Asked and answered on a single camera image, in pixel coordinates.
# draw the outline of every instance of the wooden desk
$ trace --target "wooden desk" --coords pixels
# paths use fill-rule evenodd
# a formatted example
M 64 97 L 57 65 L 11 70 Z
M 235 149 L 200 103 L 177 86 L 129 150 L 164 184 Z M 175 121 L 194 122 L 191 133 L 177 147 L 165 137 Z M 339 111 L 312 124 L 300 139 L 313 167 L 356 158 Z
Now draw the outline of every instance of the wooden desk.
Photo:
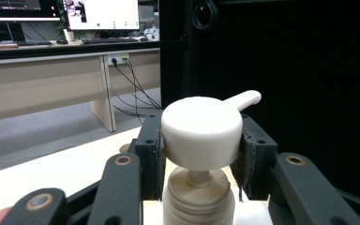
M 116 69 L 109 67 L 108 55 L 128 53 L 136 77 L 142 87 L 148 89 L 160 87 L 159 49 L 129 47 L 129 50 L 115 51 L 107 47 L 109 51 L 103 51 L 101 46 L 97 49 L 99 51 L 91 52 L 79 42 L 70 42 L 66 47 L 0 50 L 3 55 L 0 59 L 0 119 L 90 101 L 93 113 L 109 131 L 114 131 L 111 97 L 130 93 L 134 88 Z M 52 50 L 56 50 L 57 55 L 50 55 Z

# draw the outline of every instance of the monitor screen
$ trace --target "monitor screen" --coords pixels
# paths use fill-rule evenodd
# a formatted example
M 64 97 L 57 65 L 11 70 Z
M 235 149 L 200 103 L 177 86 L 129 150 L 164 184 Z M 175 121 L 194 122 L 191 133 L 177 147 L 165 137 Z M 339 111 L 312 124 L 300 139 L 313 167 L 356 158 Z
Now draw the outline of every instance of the monitor screen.
M 0 22 L 60 21 L 56 0 L 0 0 Z
M 139 30 L 138 0 L 63 0 L 67 30 Z

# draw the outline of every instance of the white object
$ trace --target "white object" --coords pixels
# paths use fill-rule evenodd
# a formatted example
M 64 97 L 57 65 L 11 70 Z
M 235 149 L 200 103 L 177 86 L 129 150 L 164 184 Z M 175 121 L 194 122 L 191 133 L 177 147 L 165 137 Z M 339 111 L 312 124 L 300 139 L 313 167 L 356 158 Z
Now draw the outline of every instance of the white object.
M 163 224 L 233 224 L 234 198 L 224 172 L 238 157 L 239 111 L 261 95 L 247 91 L 224 101 L 187 97 L 162 114 L 165 154 L 177 168 L 163 194 Z
M 75 40 L 74 32 L 68 31 L 67 29 L 63 29 L 63 31 L 64 31 L 64 36 L 66 36 L 66 40 L 67 40 L 67 41 L 73 41 L 73 40 Z

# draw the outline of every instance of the power strip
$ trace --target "power strip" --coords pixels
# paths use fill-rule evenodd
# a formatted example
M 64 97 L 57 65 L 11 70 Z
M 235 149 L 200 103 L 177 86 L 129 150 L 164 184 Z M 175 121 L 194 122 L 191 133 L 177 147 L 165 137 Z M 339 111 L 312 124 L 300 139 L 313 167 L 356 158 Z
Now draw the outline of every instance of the power strip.
M 113 66 L 113 59 L 116 59 L 116 65 L 126 64 L 129 59 L 128 53 L 110 54 L 108 55 L 108 65 Z

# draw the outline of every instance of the black panel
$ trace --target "black panel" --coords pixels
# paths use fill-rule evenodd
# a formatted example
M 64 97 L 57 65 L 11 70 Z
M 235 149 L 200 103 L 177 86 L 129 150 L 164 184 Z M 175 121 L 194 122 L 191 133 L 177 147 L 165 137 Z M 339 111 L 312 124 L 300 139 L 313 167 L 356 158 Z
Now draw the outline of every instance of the black panel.
M 307 156 L 360 196 L 360 1 L 218 9 L 218 30 L 200 33 L 201 94 L 260 91 L 261 103 L 245 113 L 278 151 Z

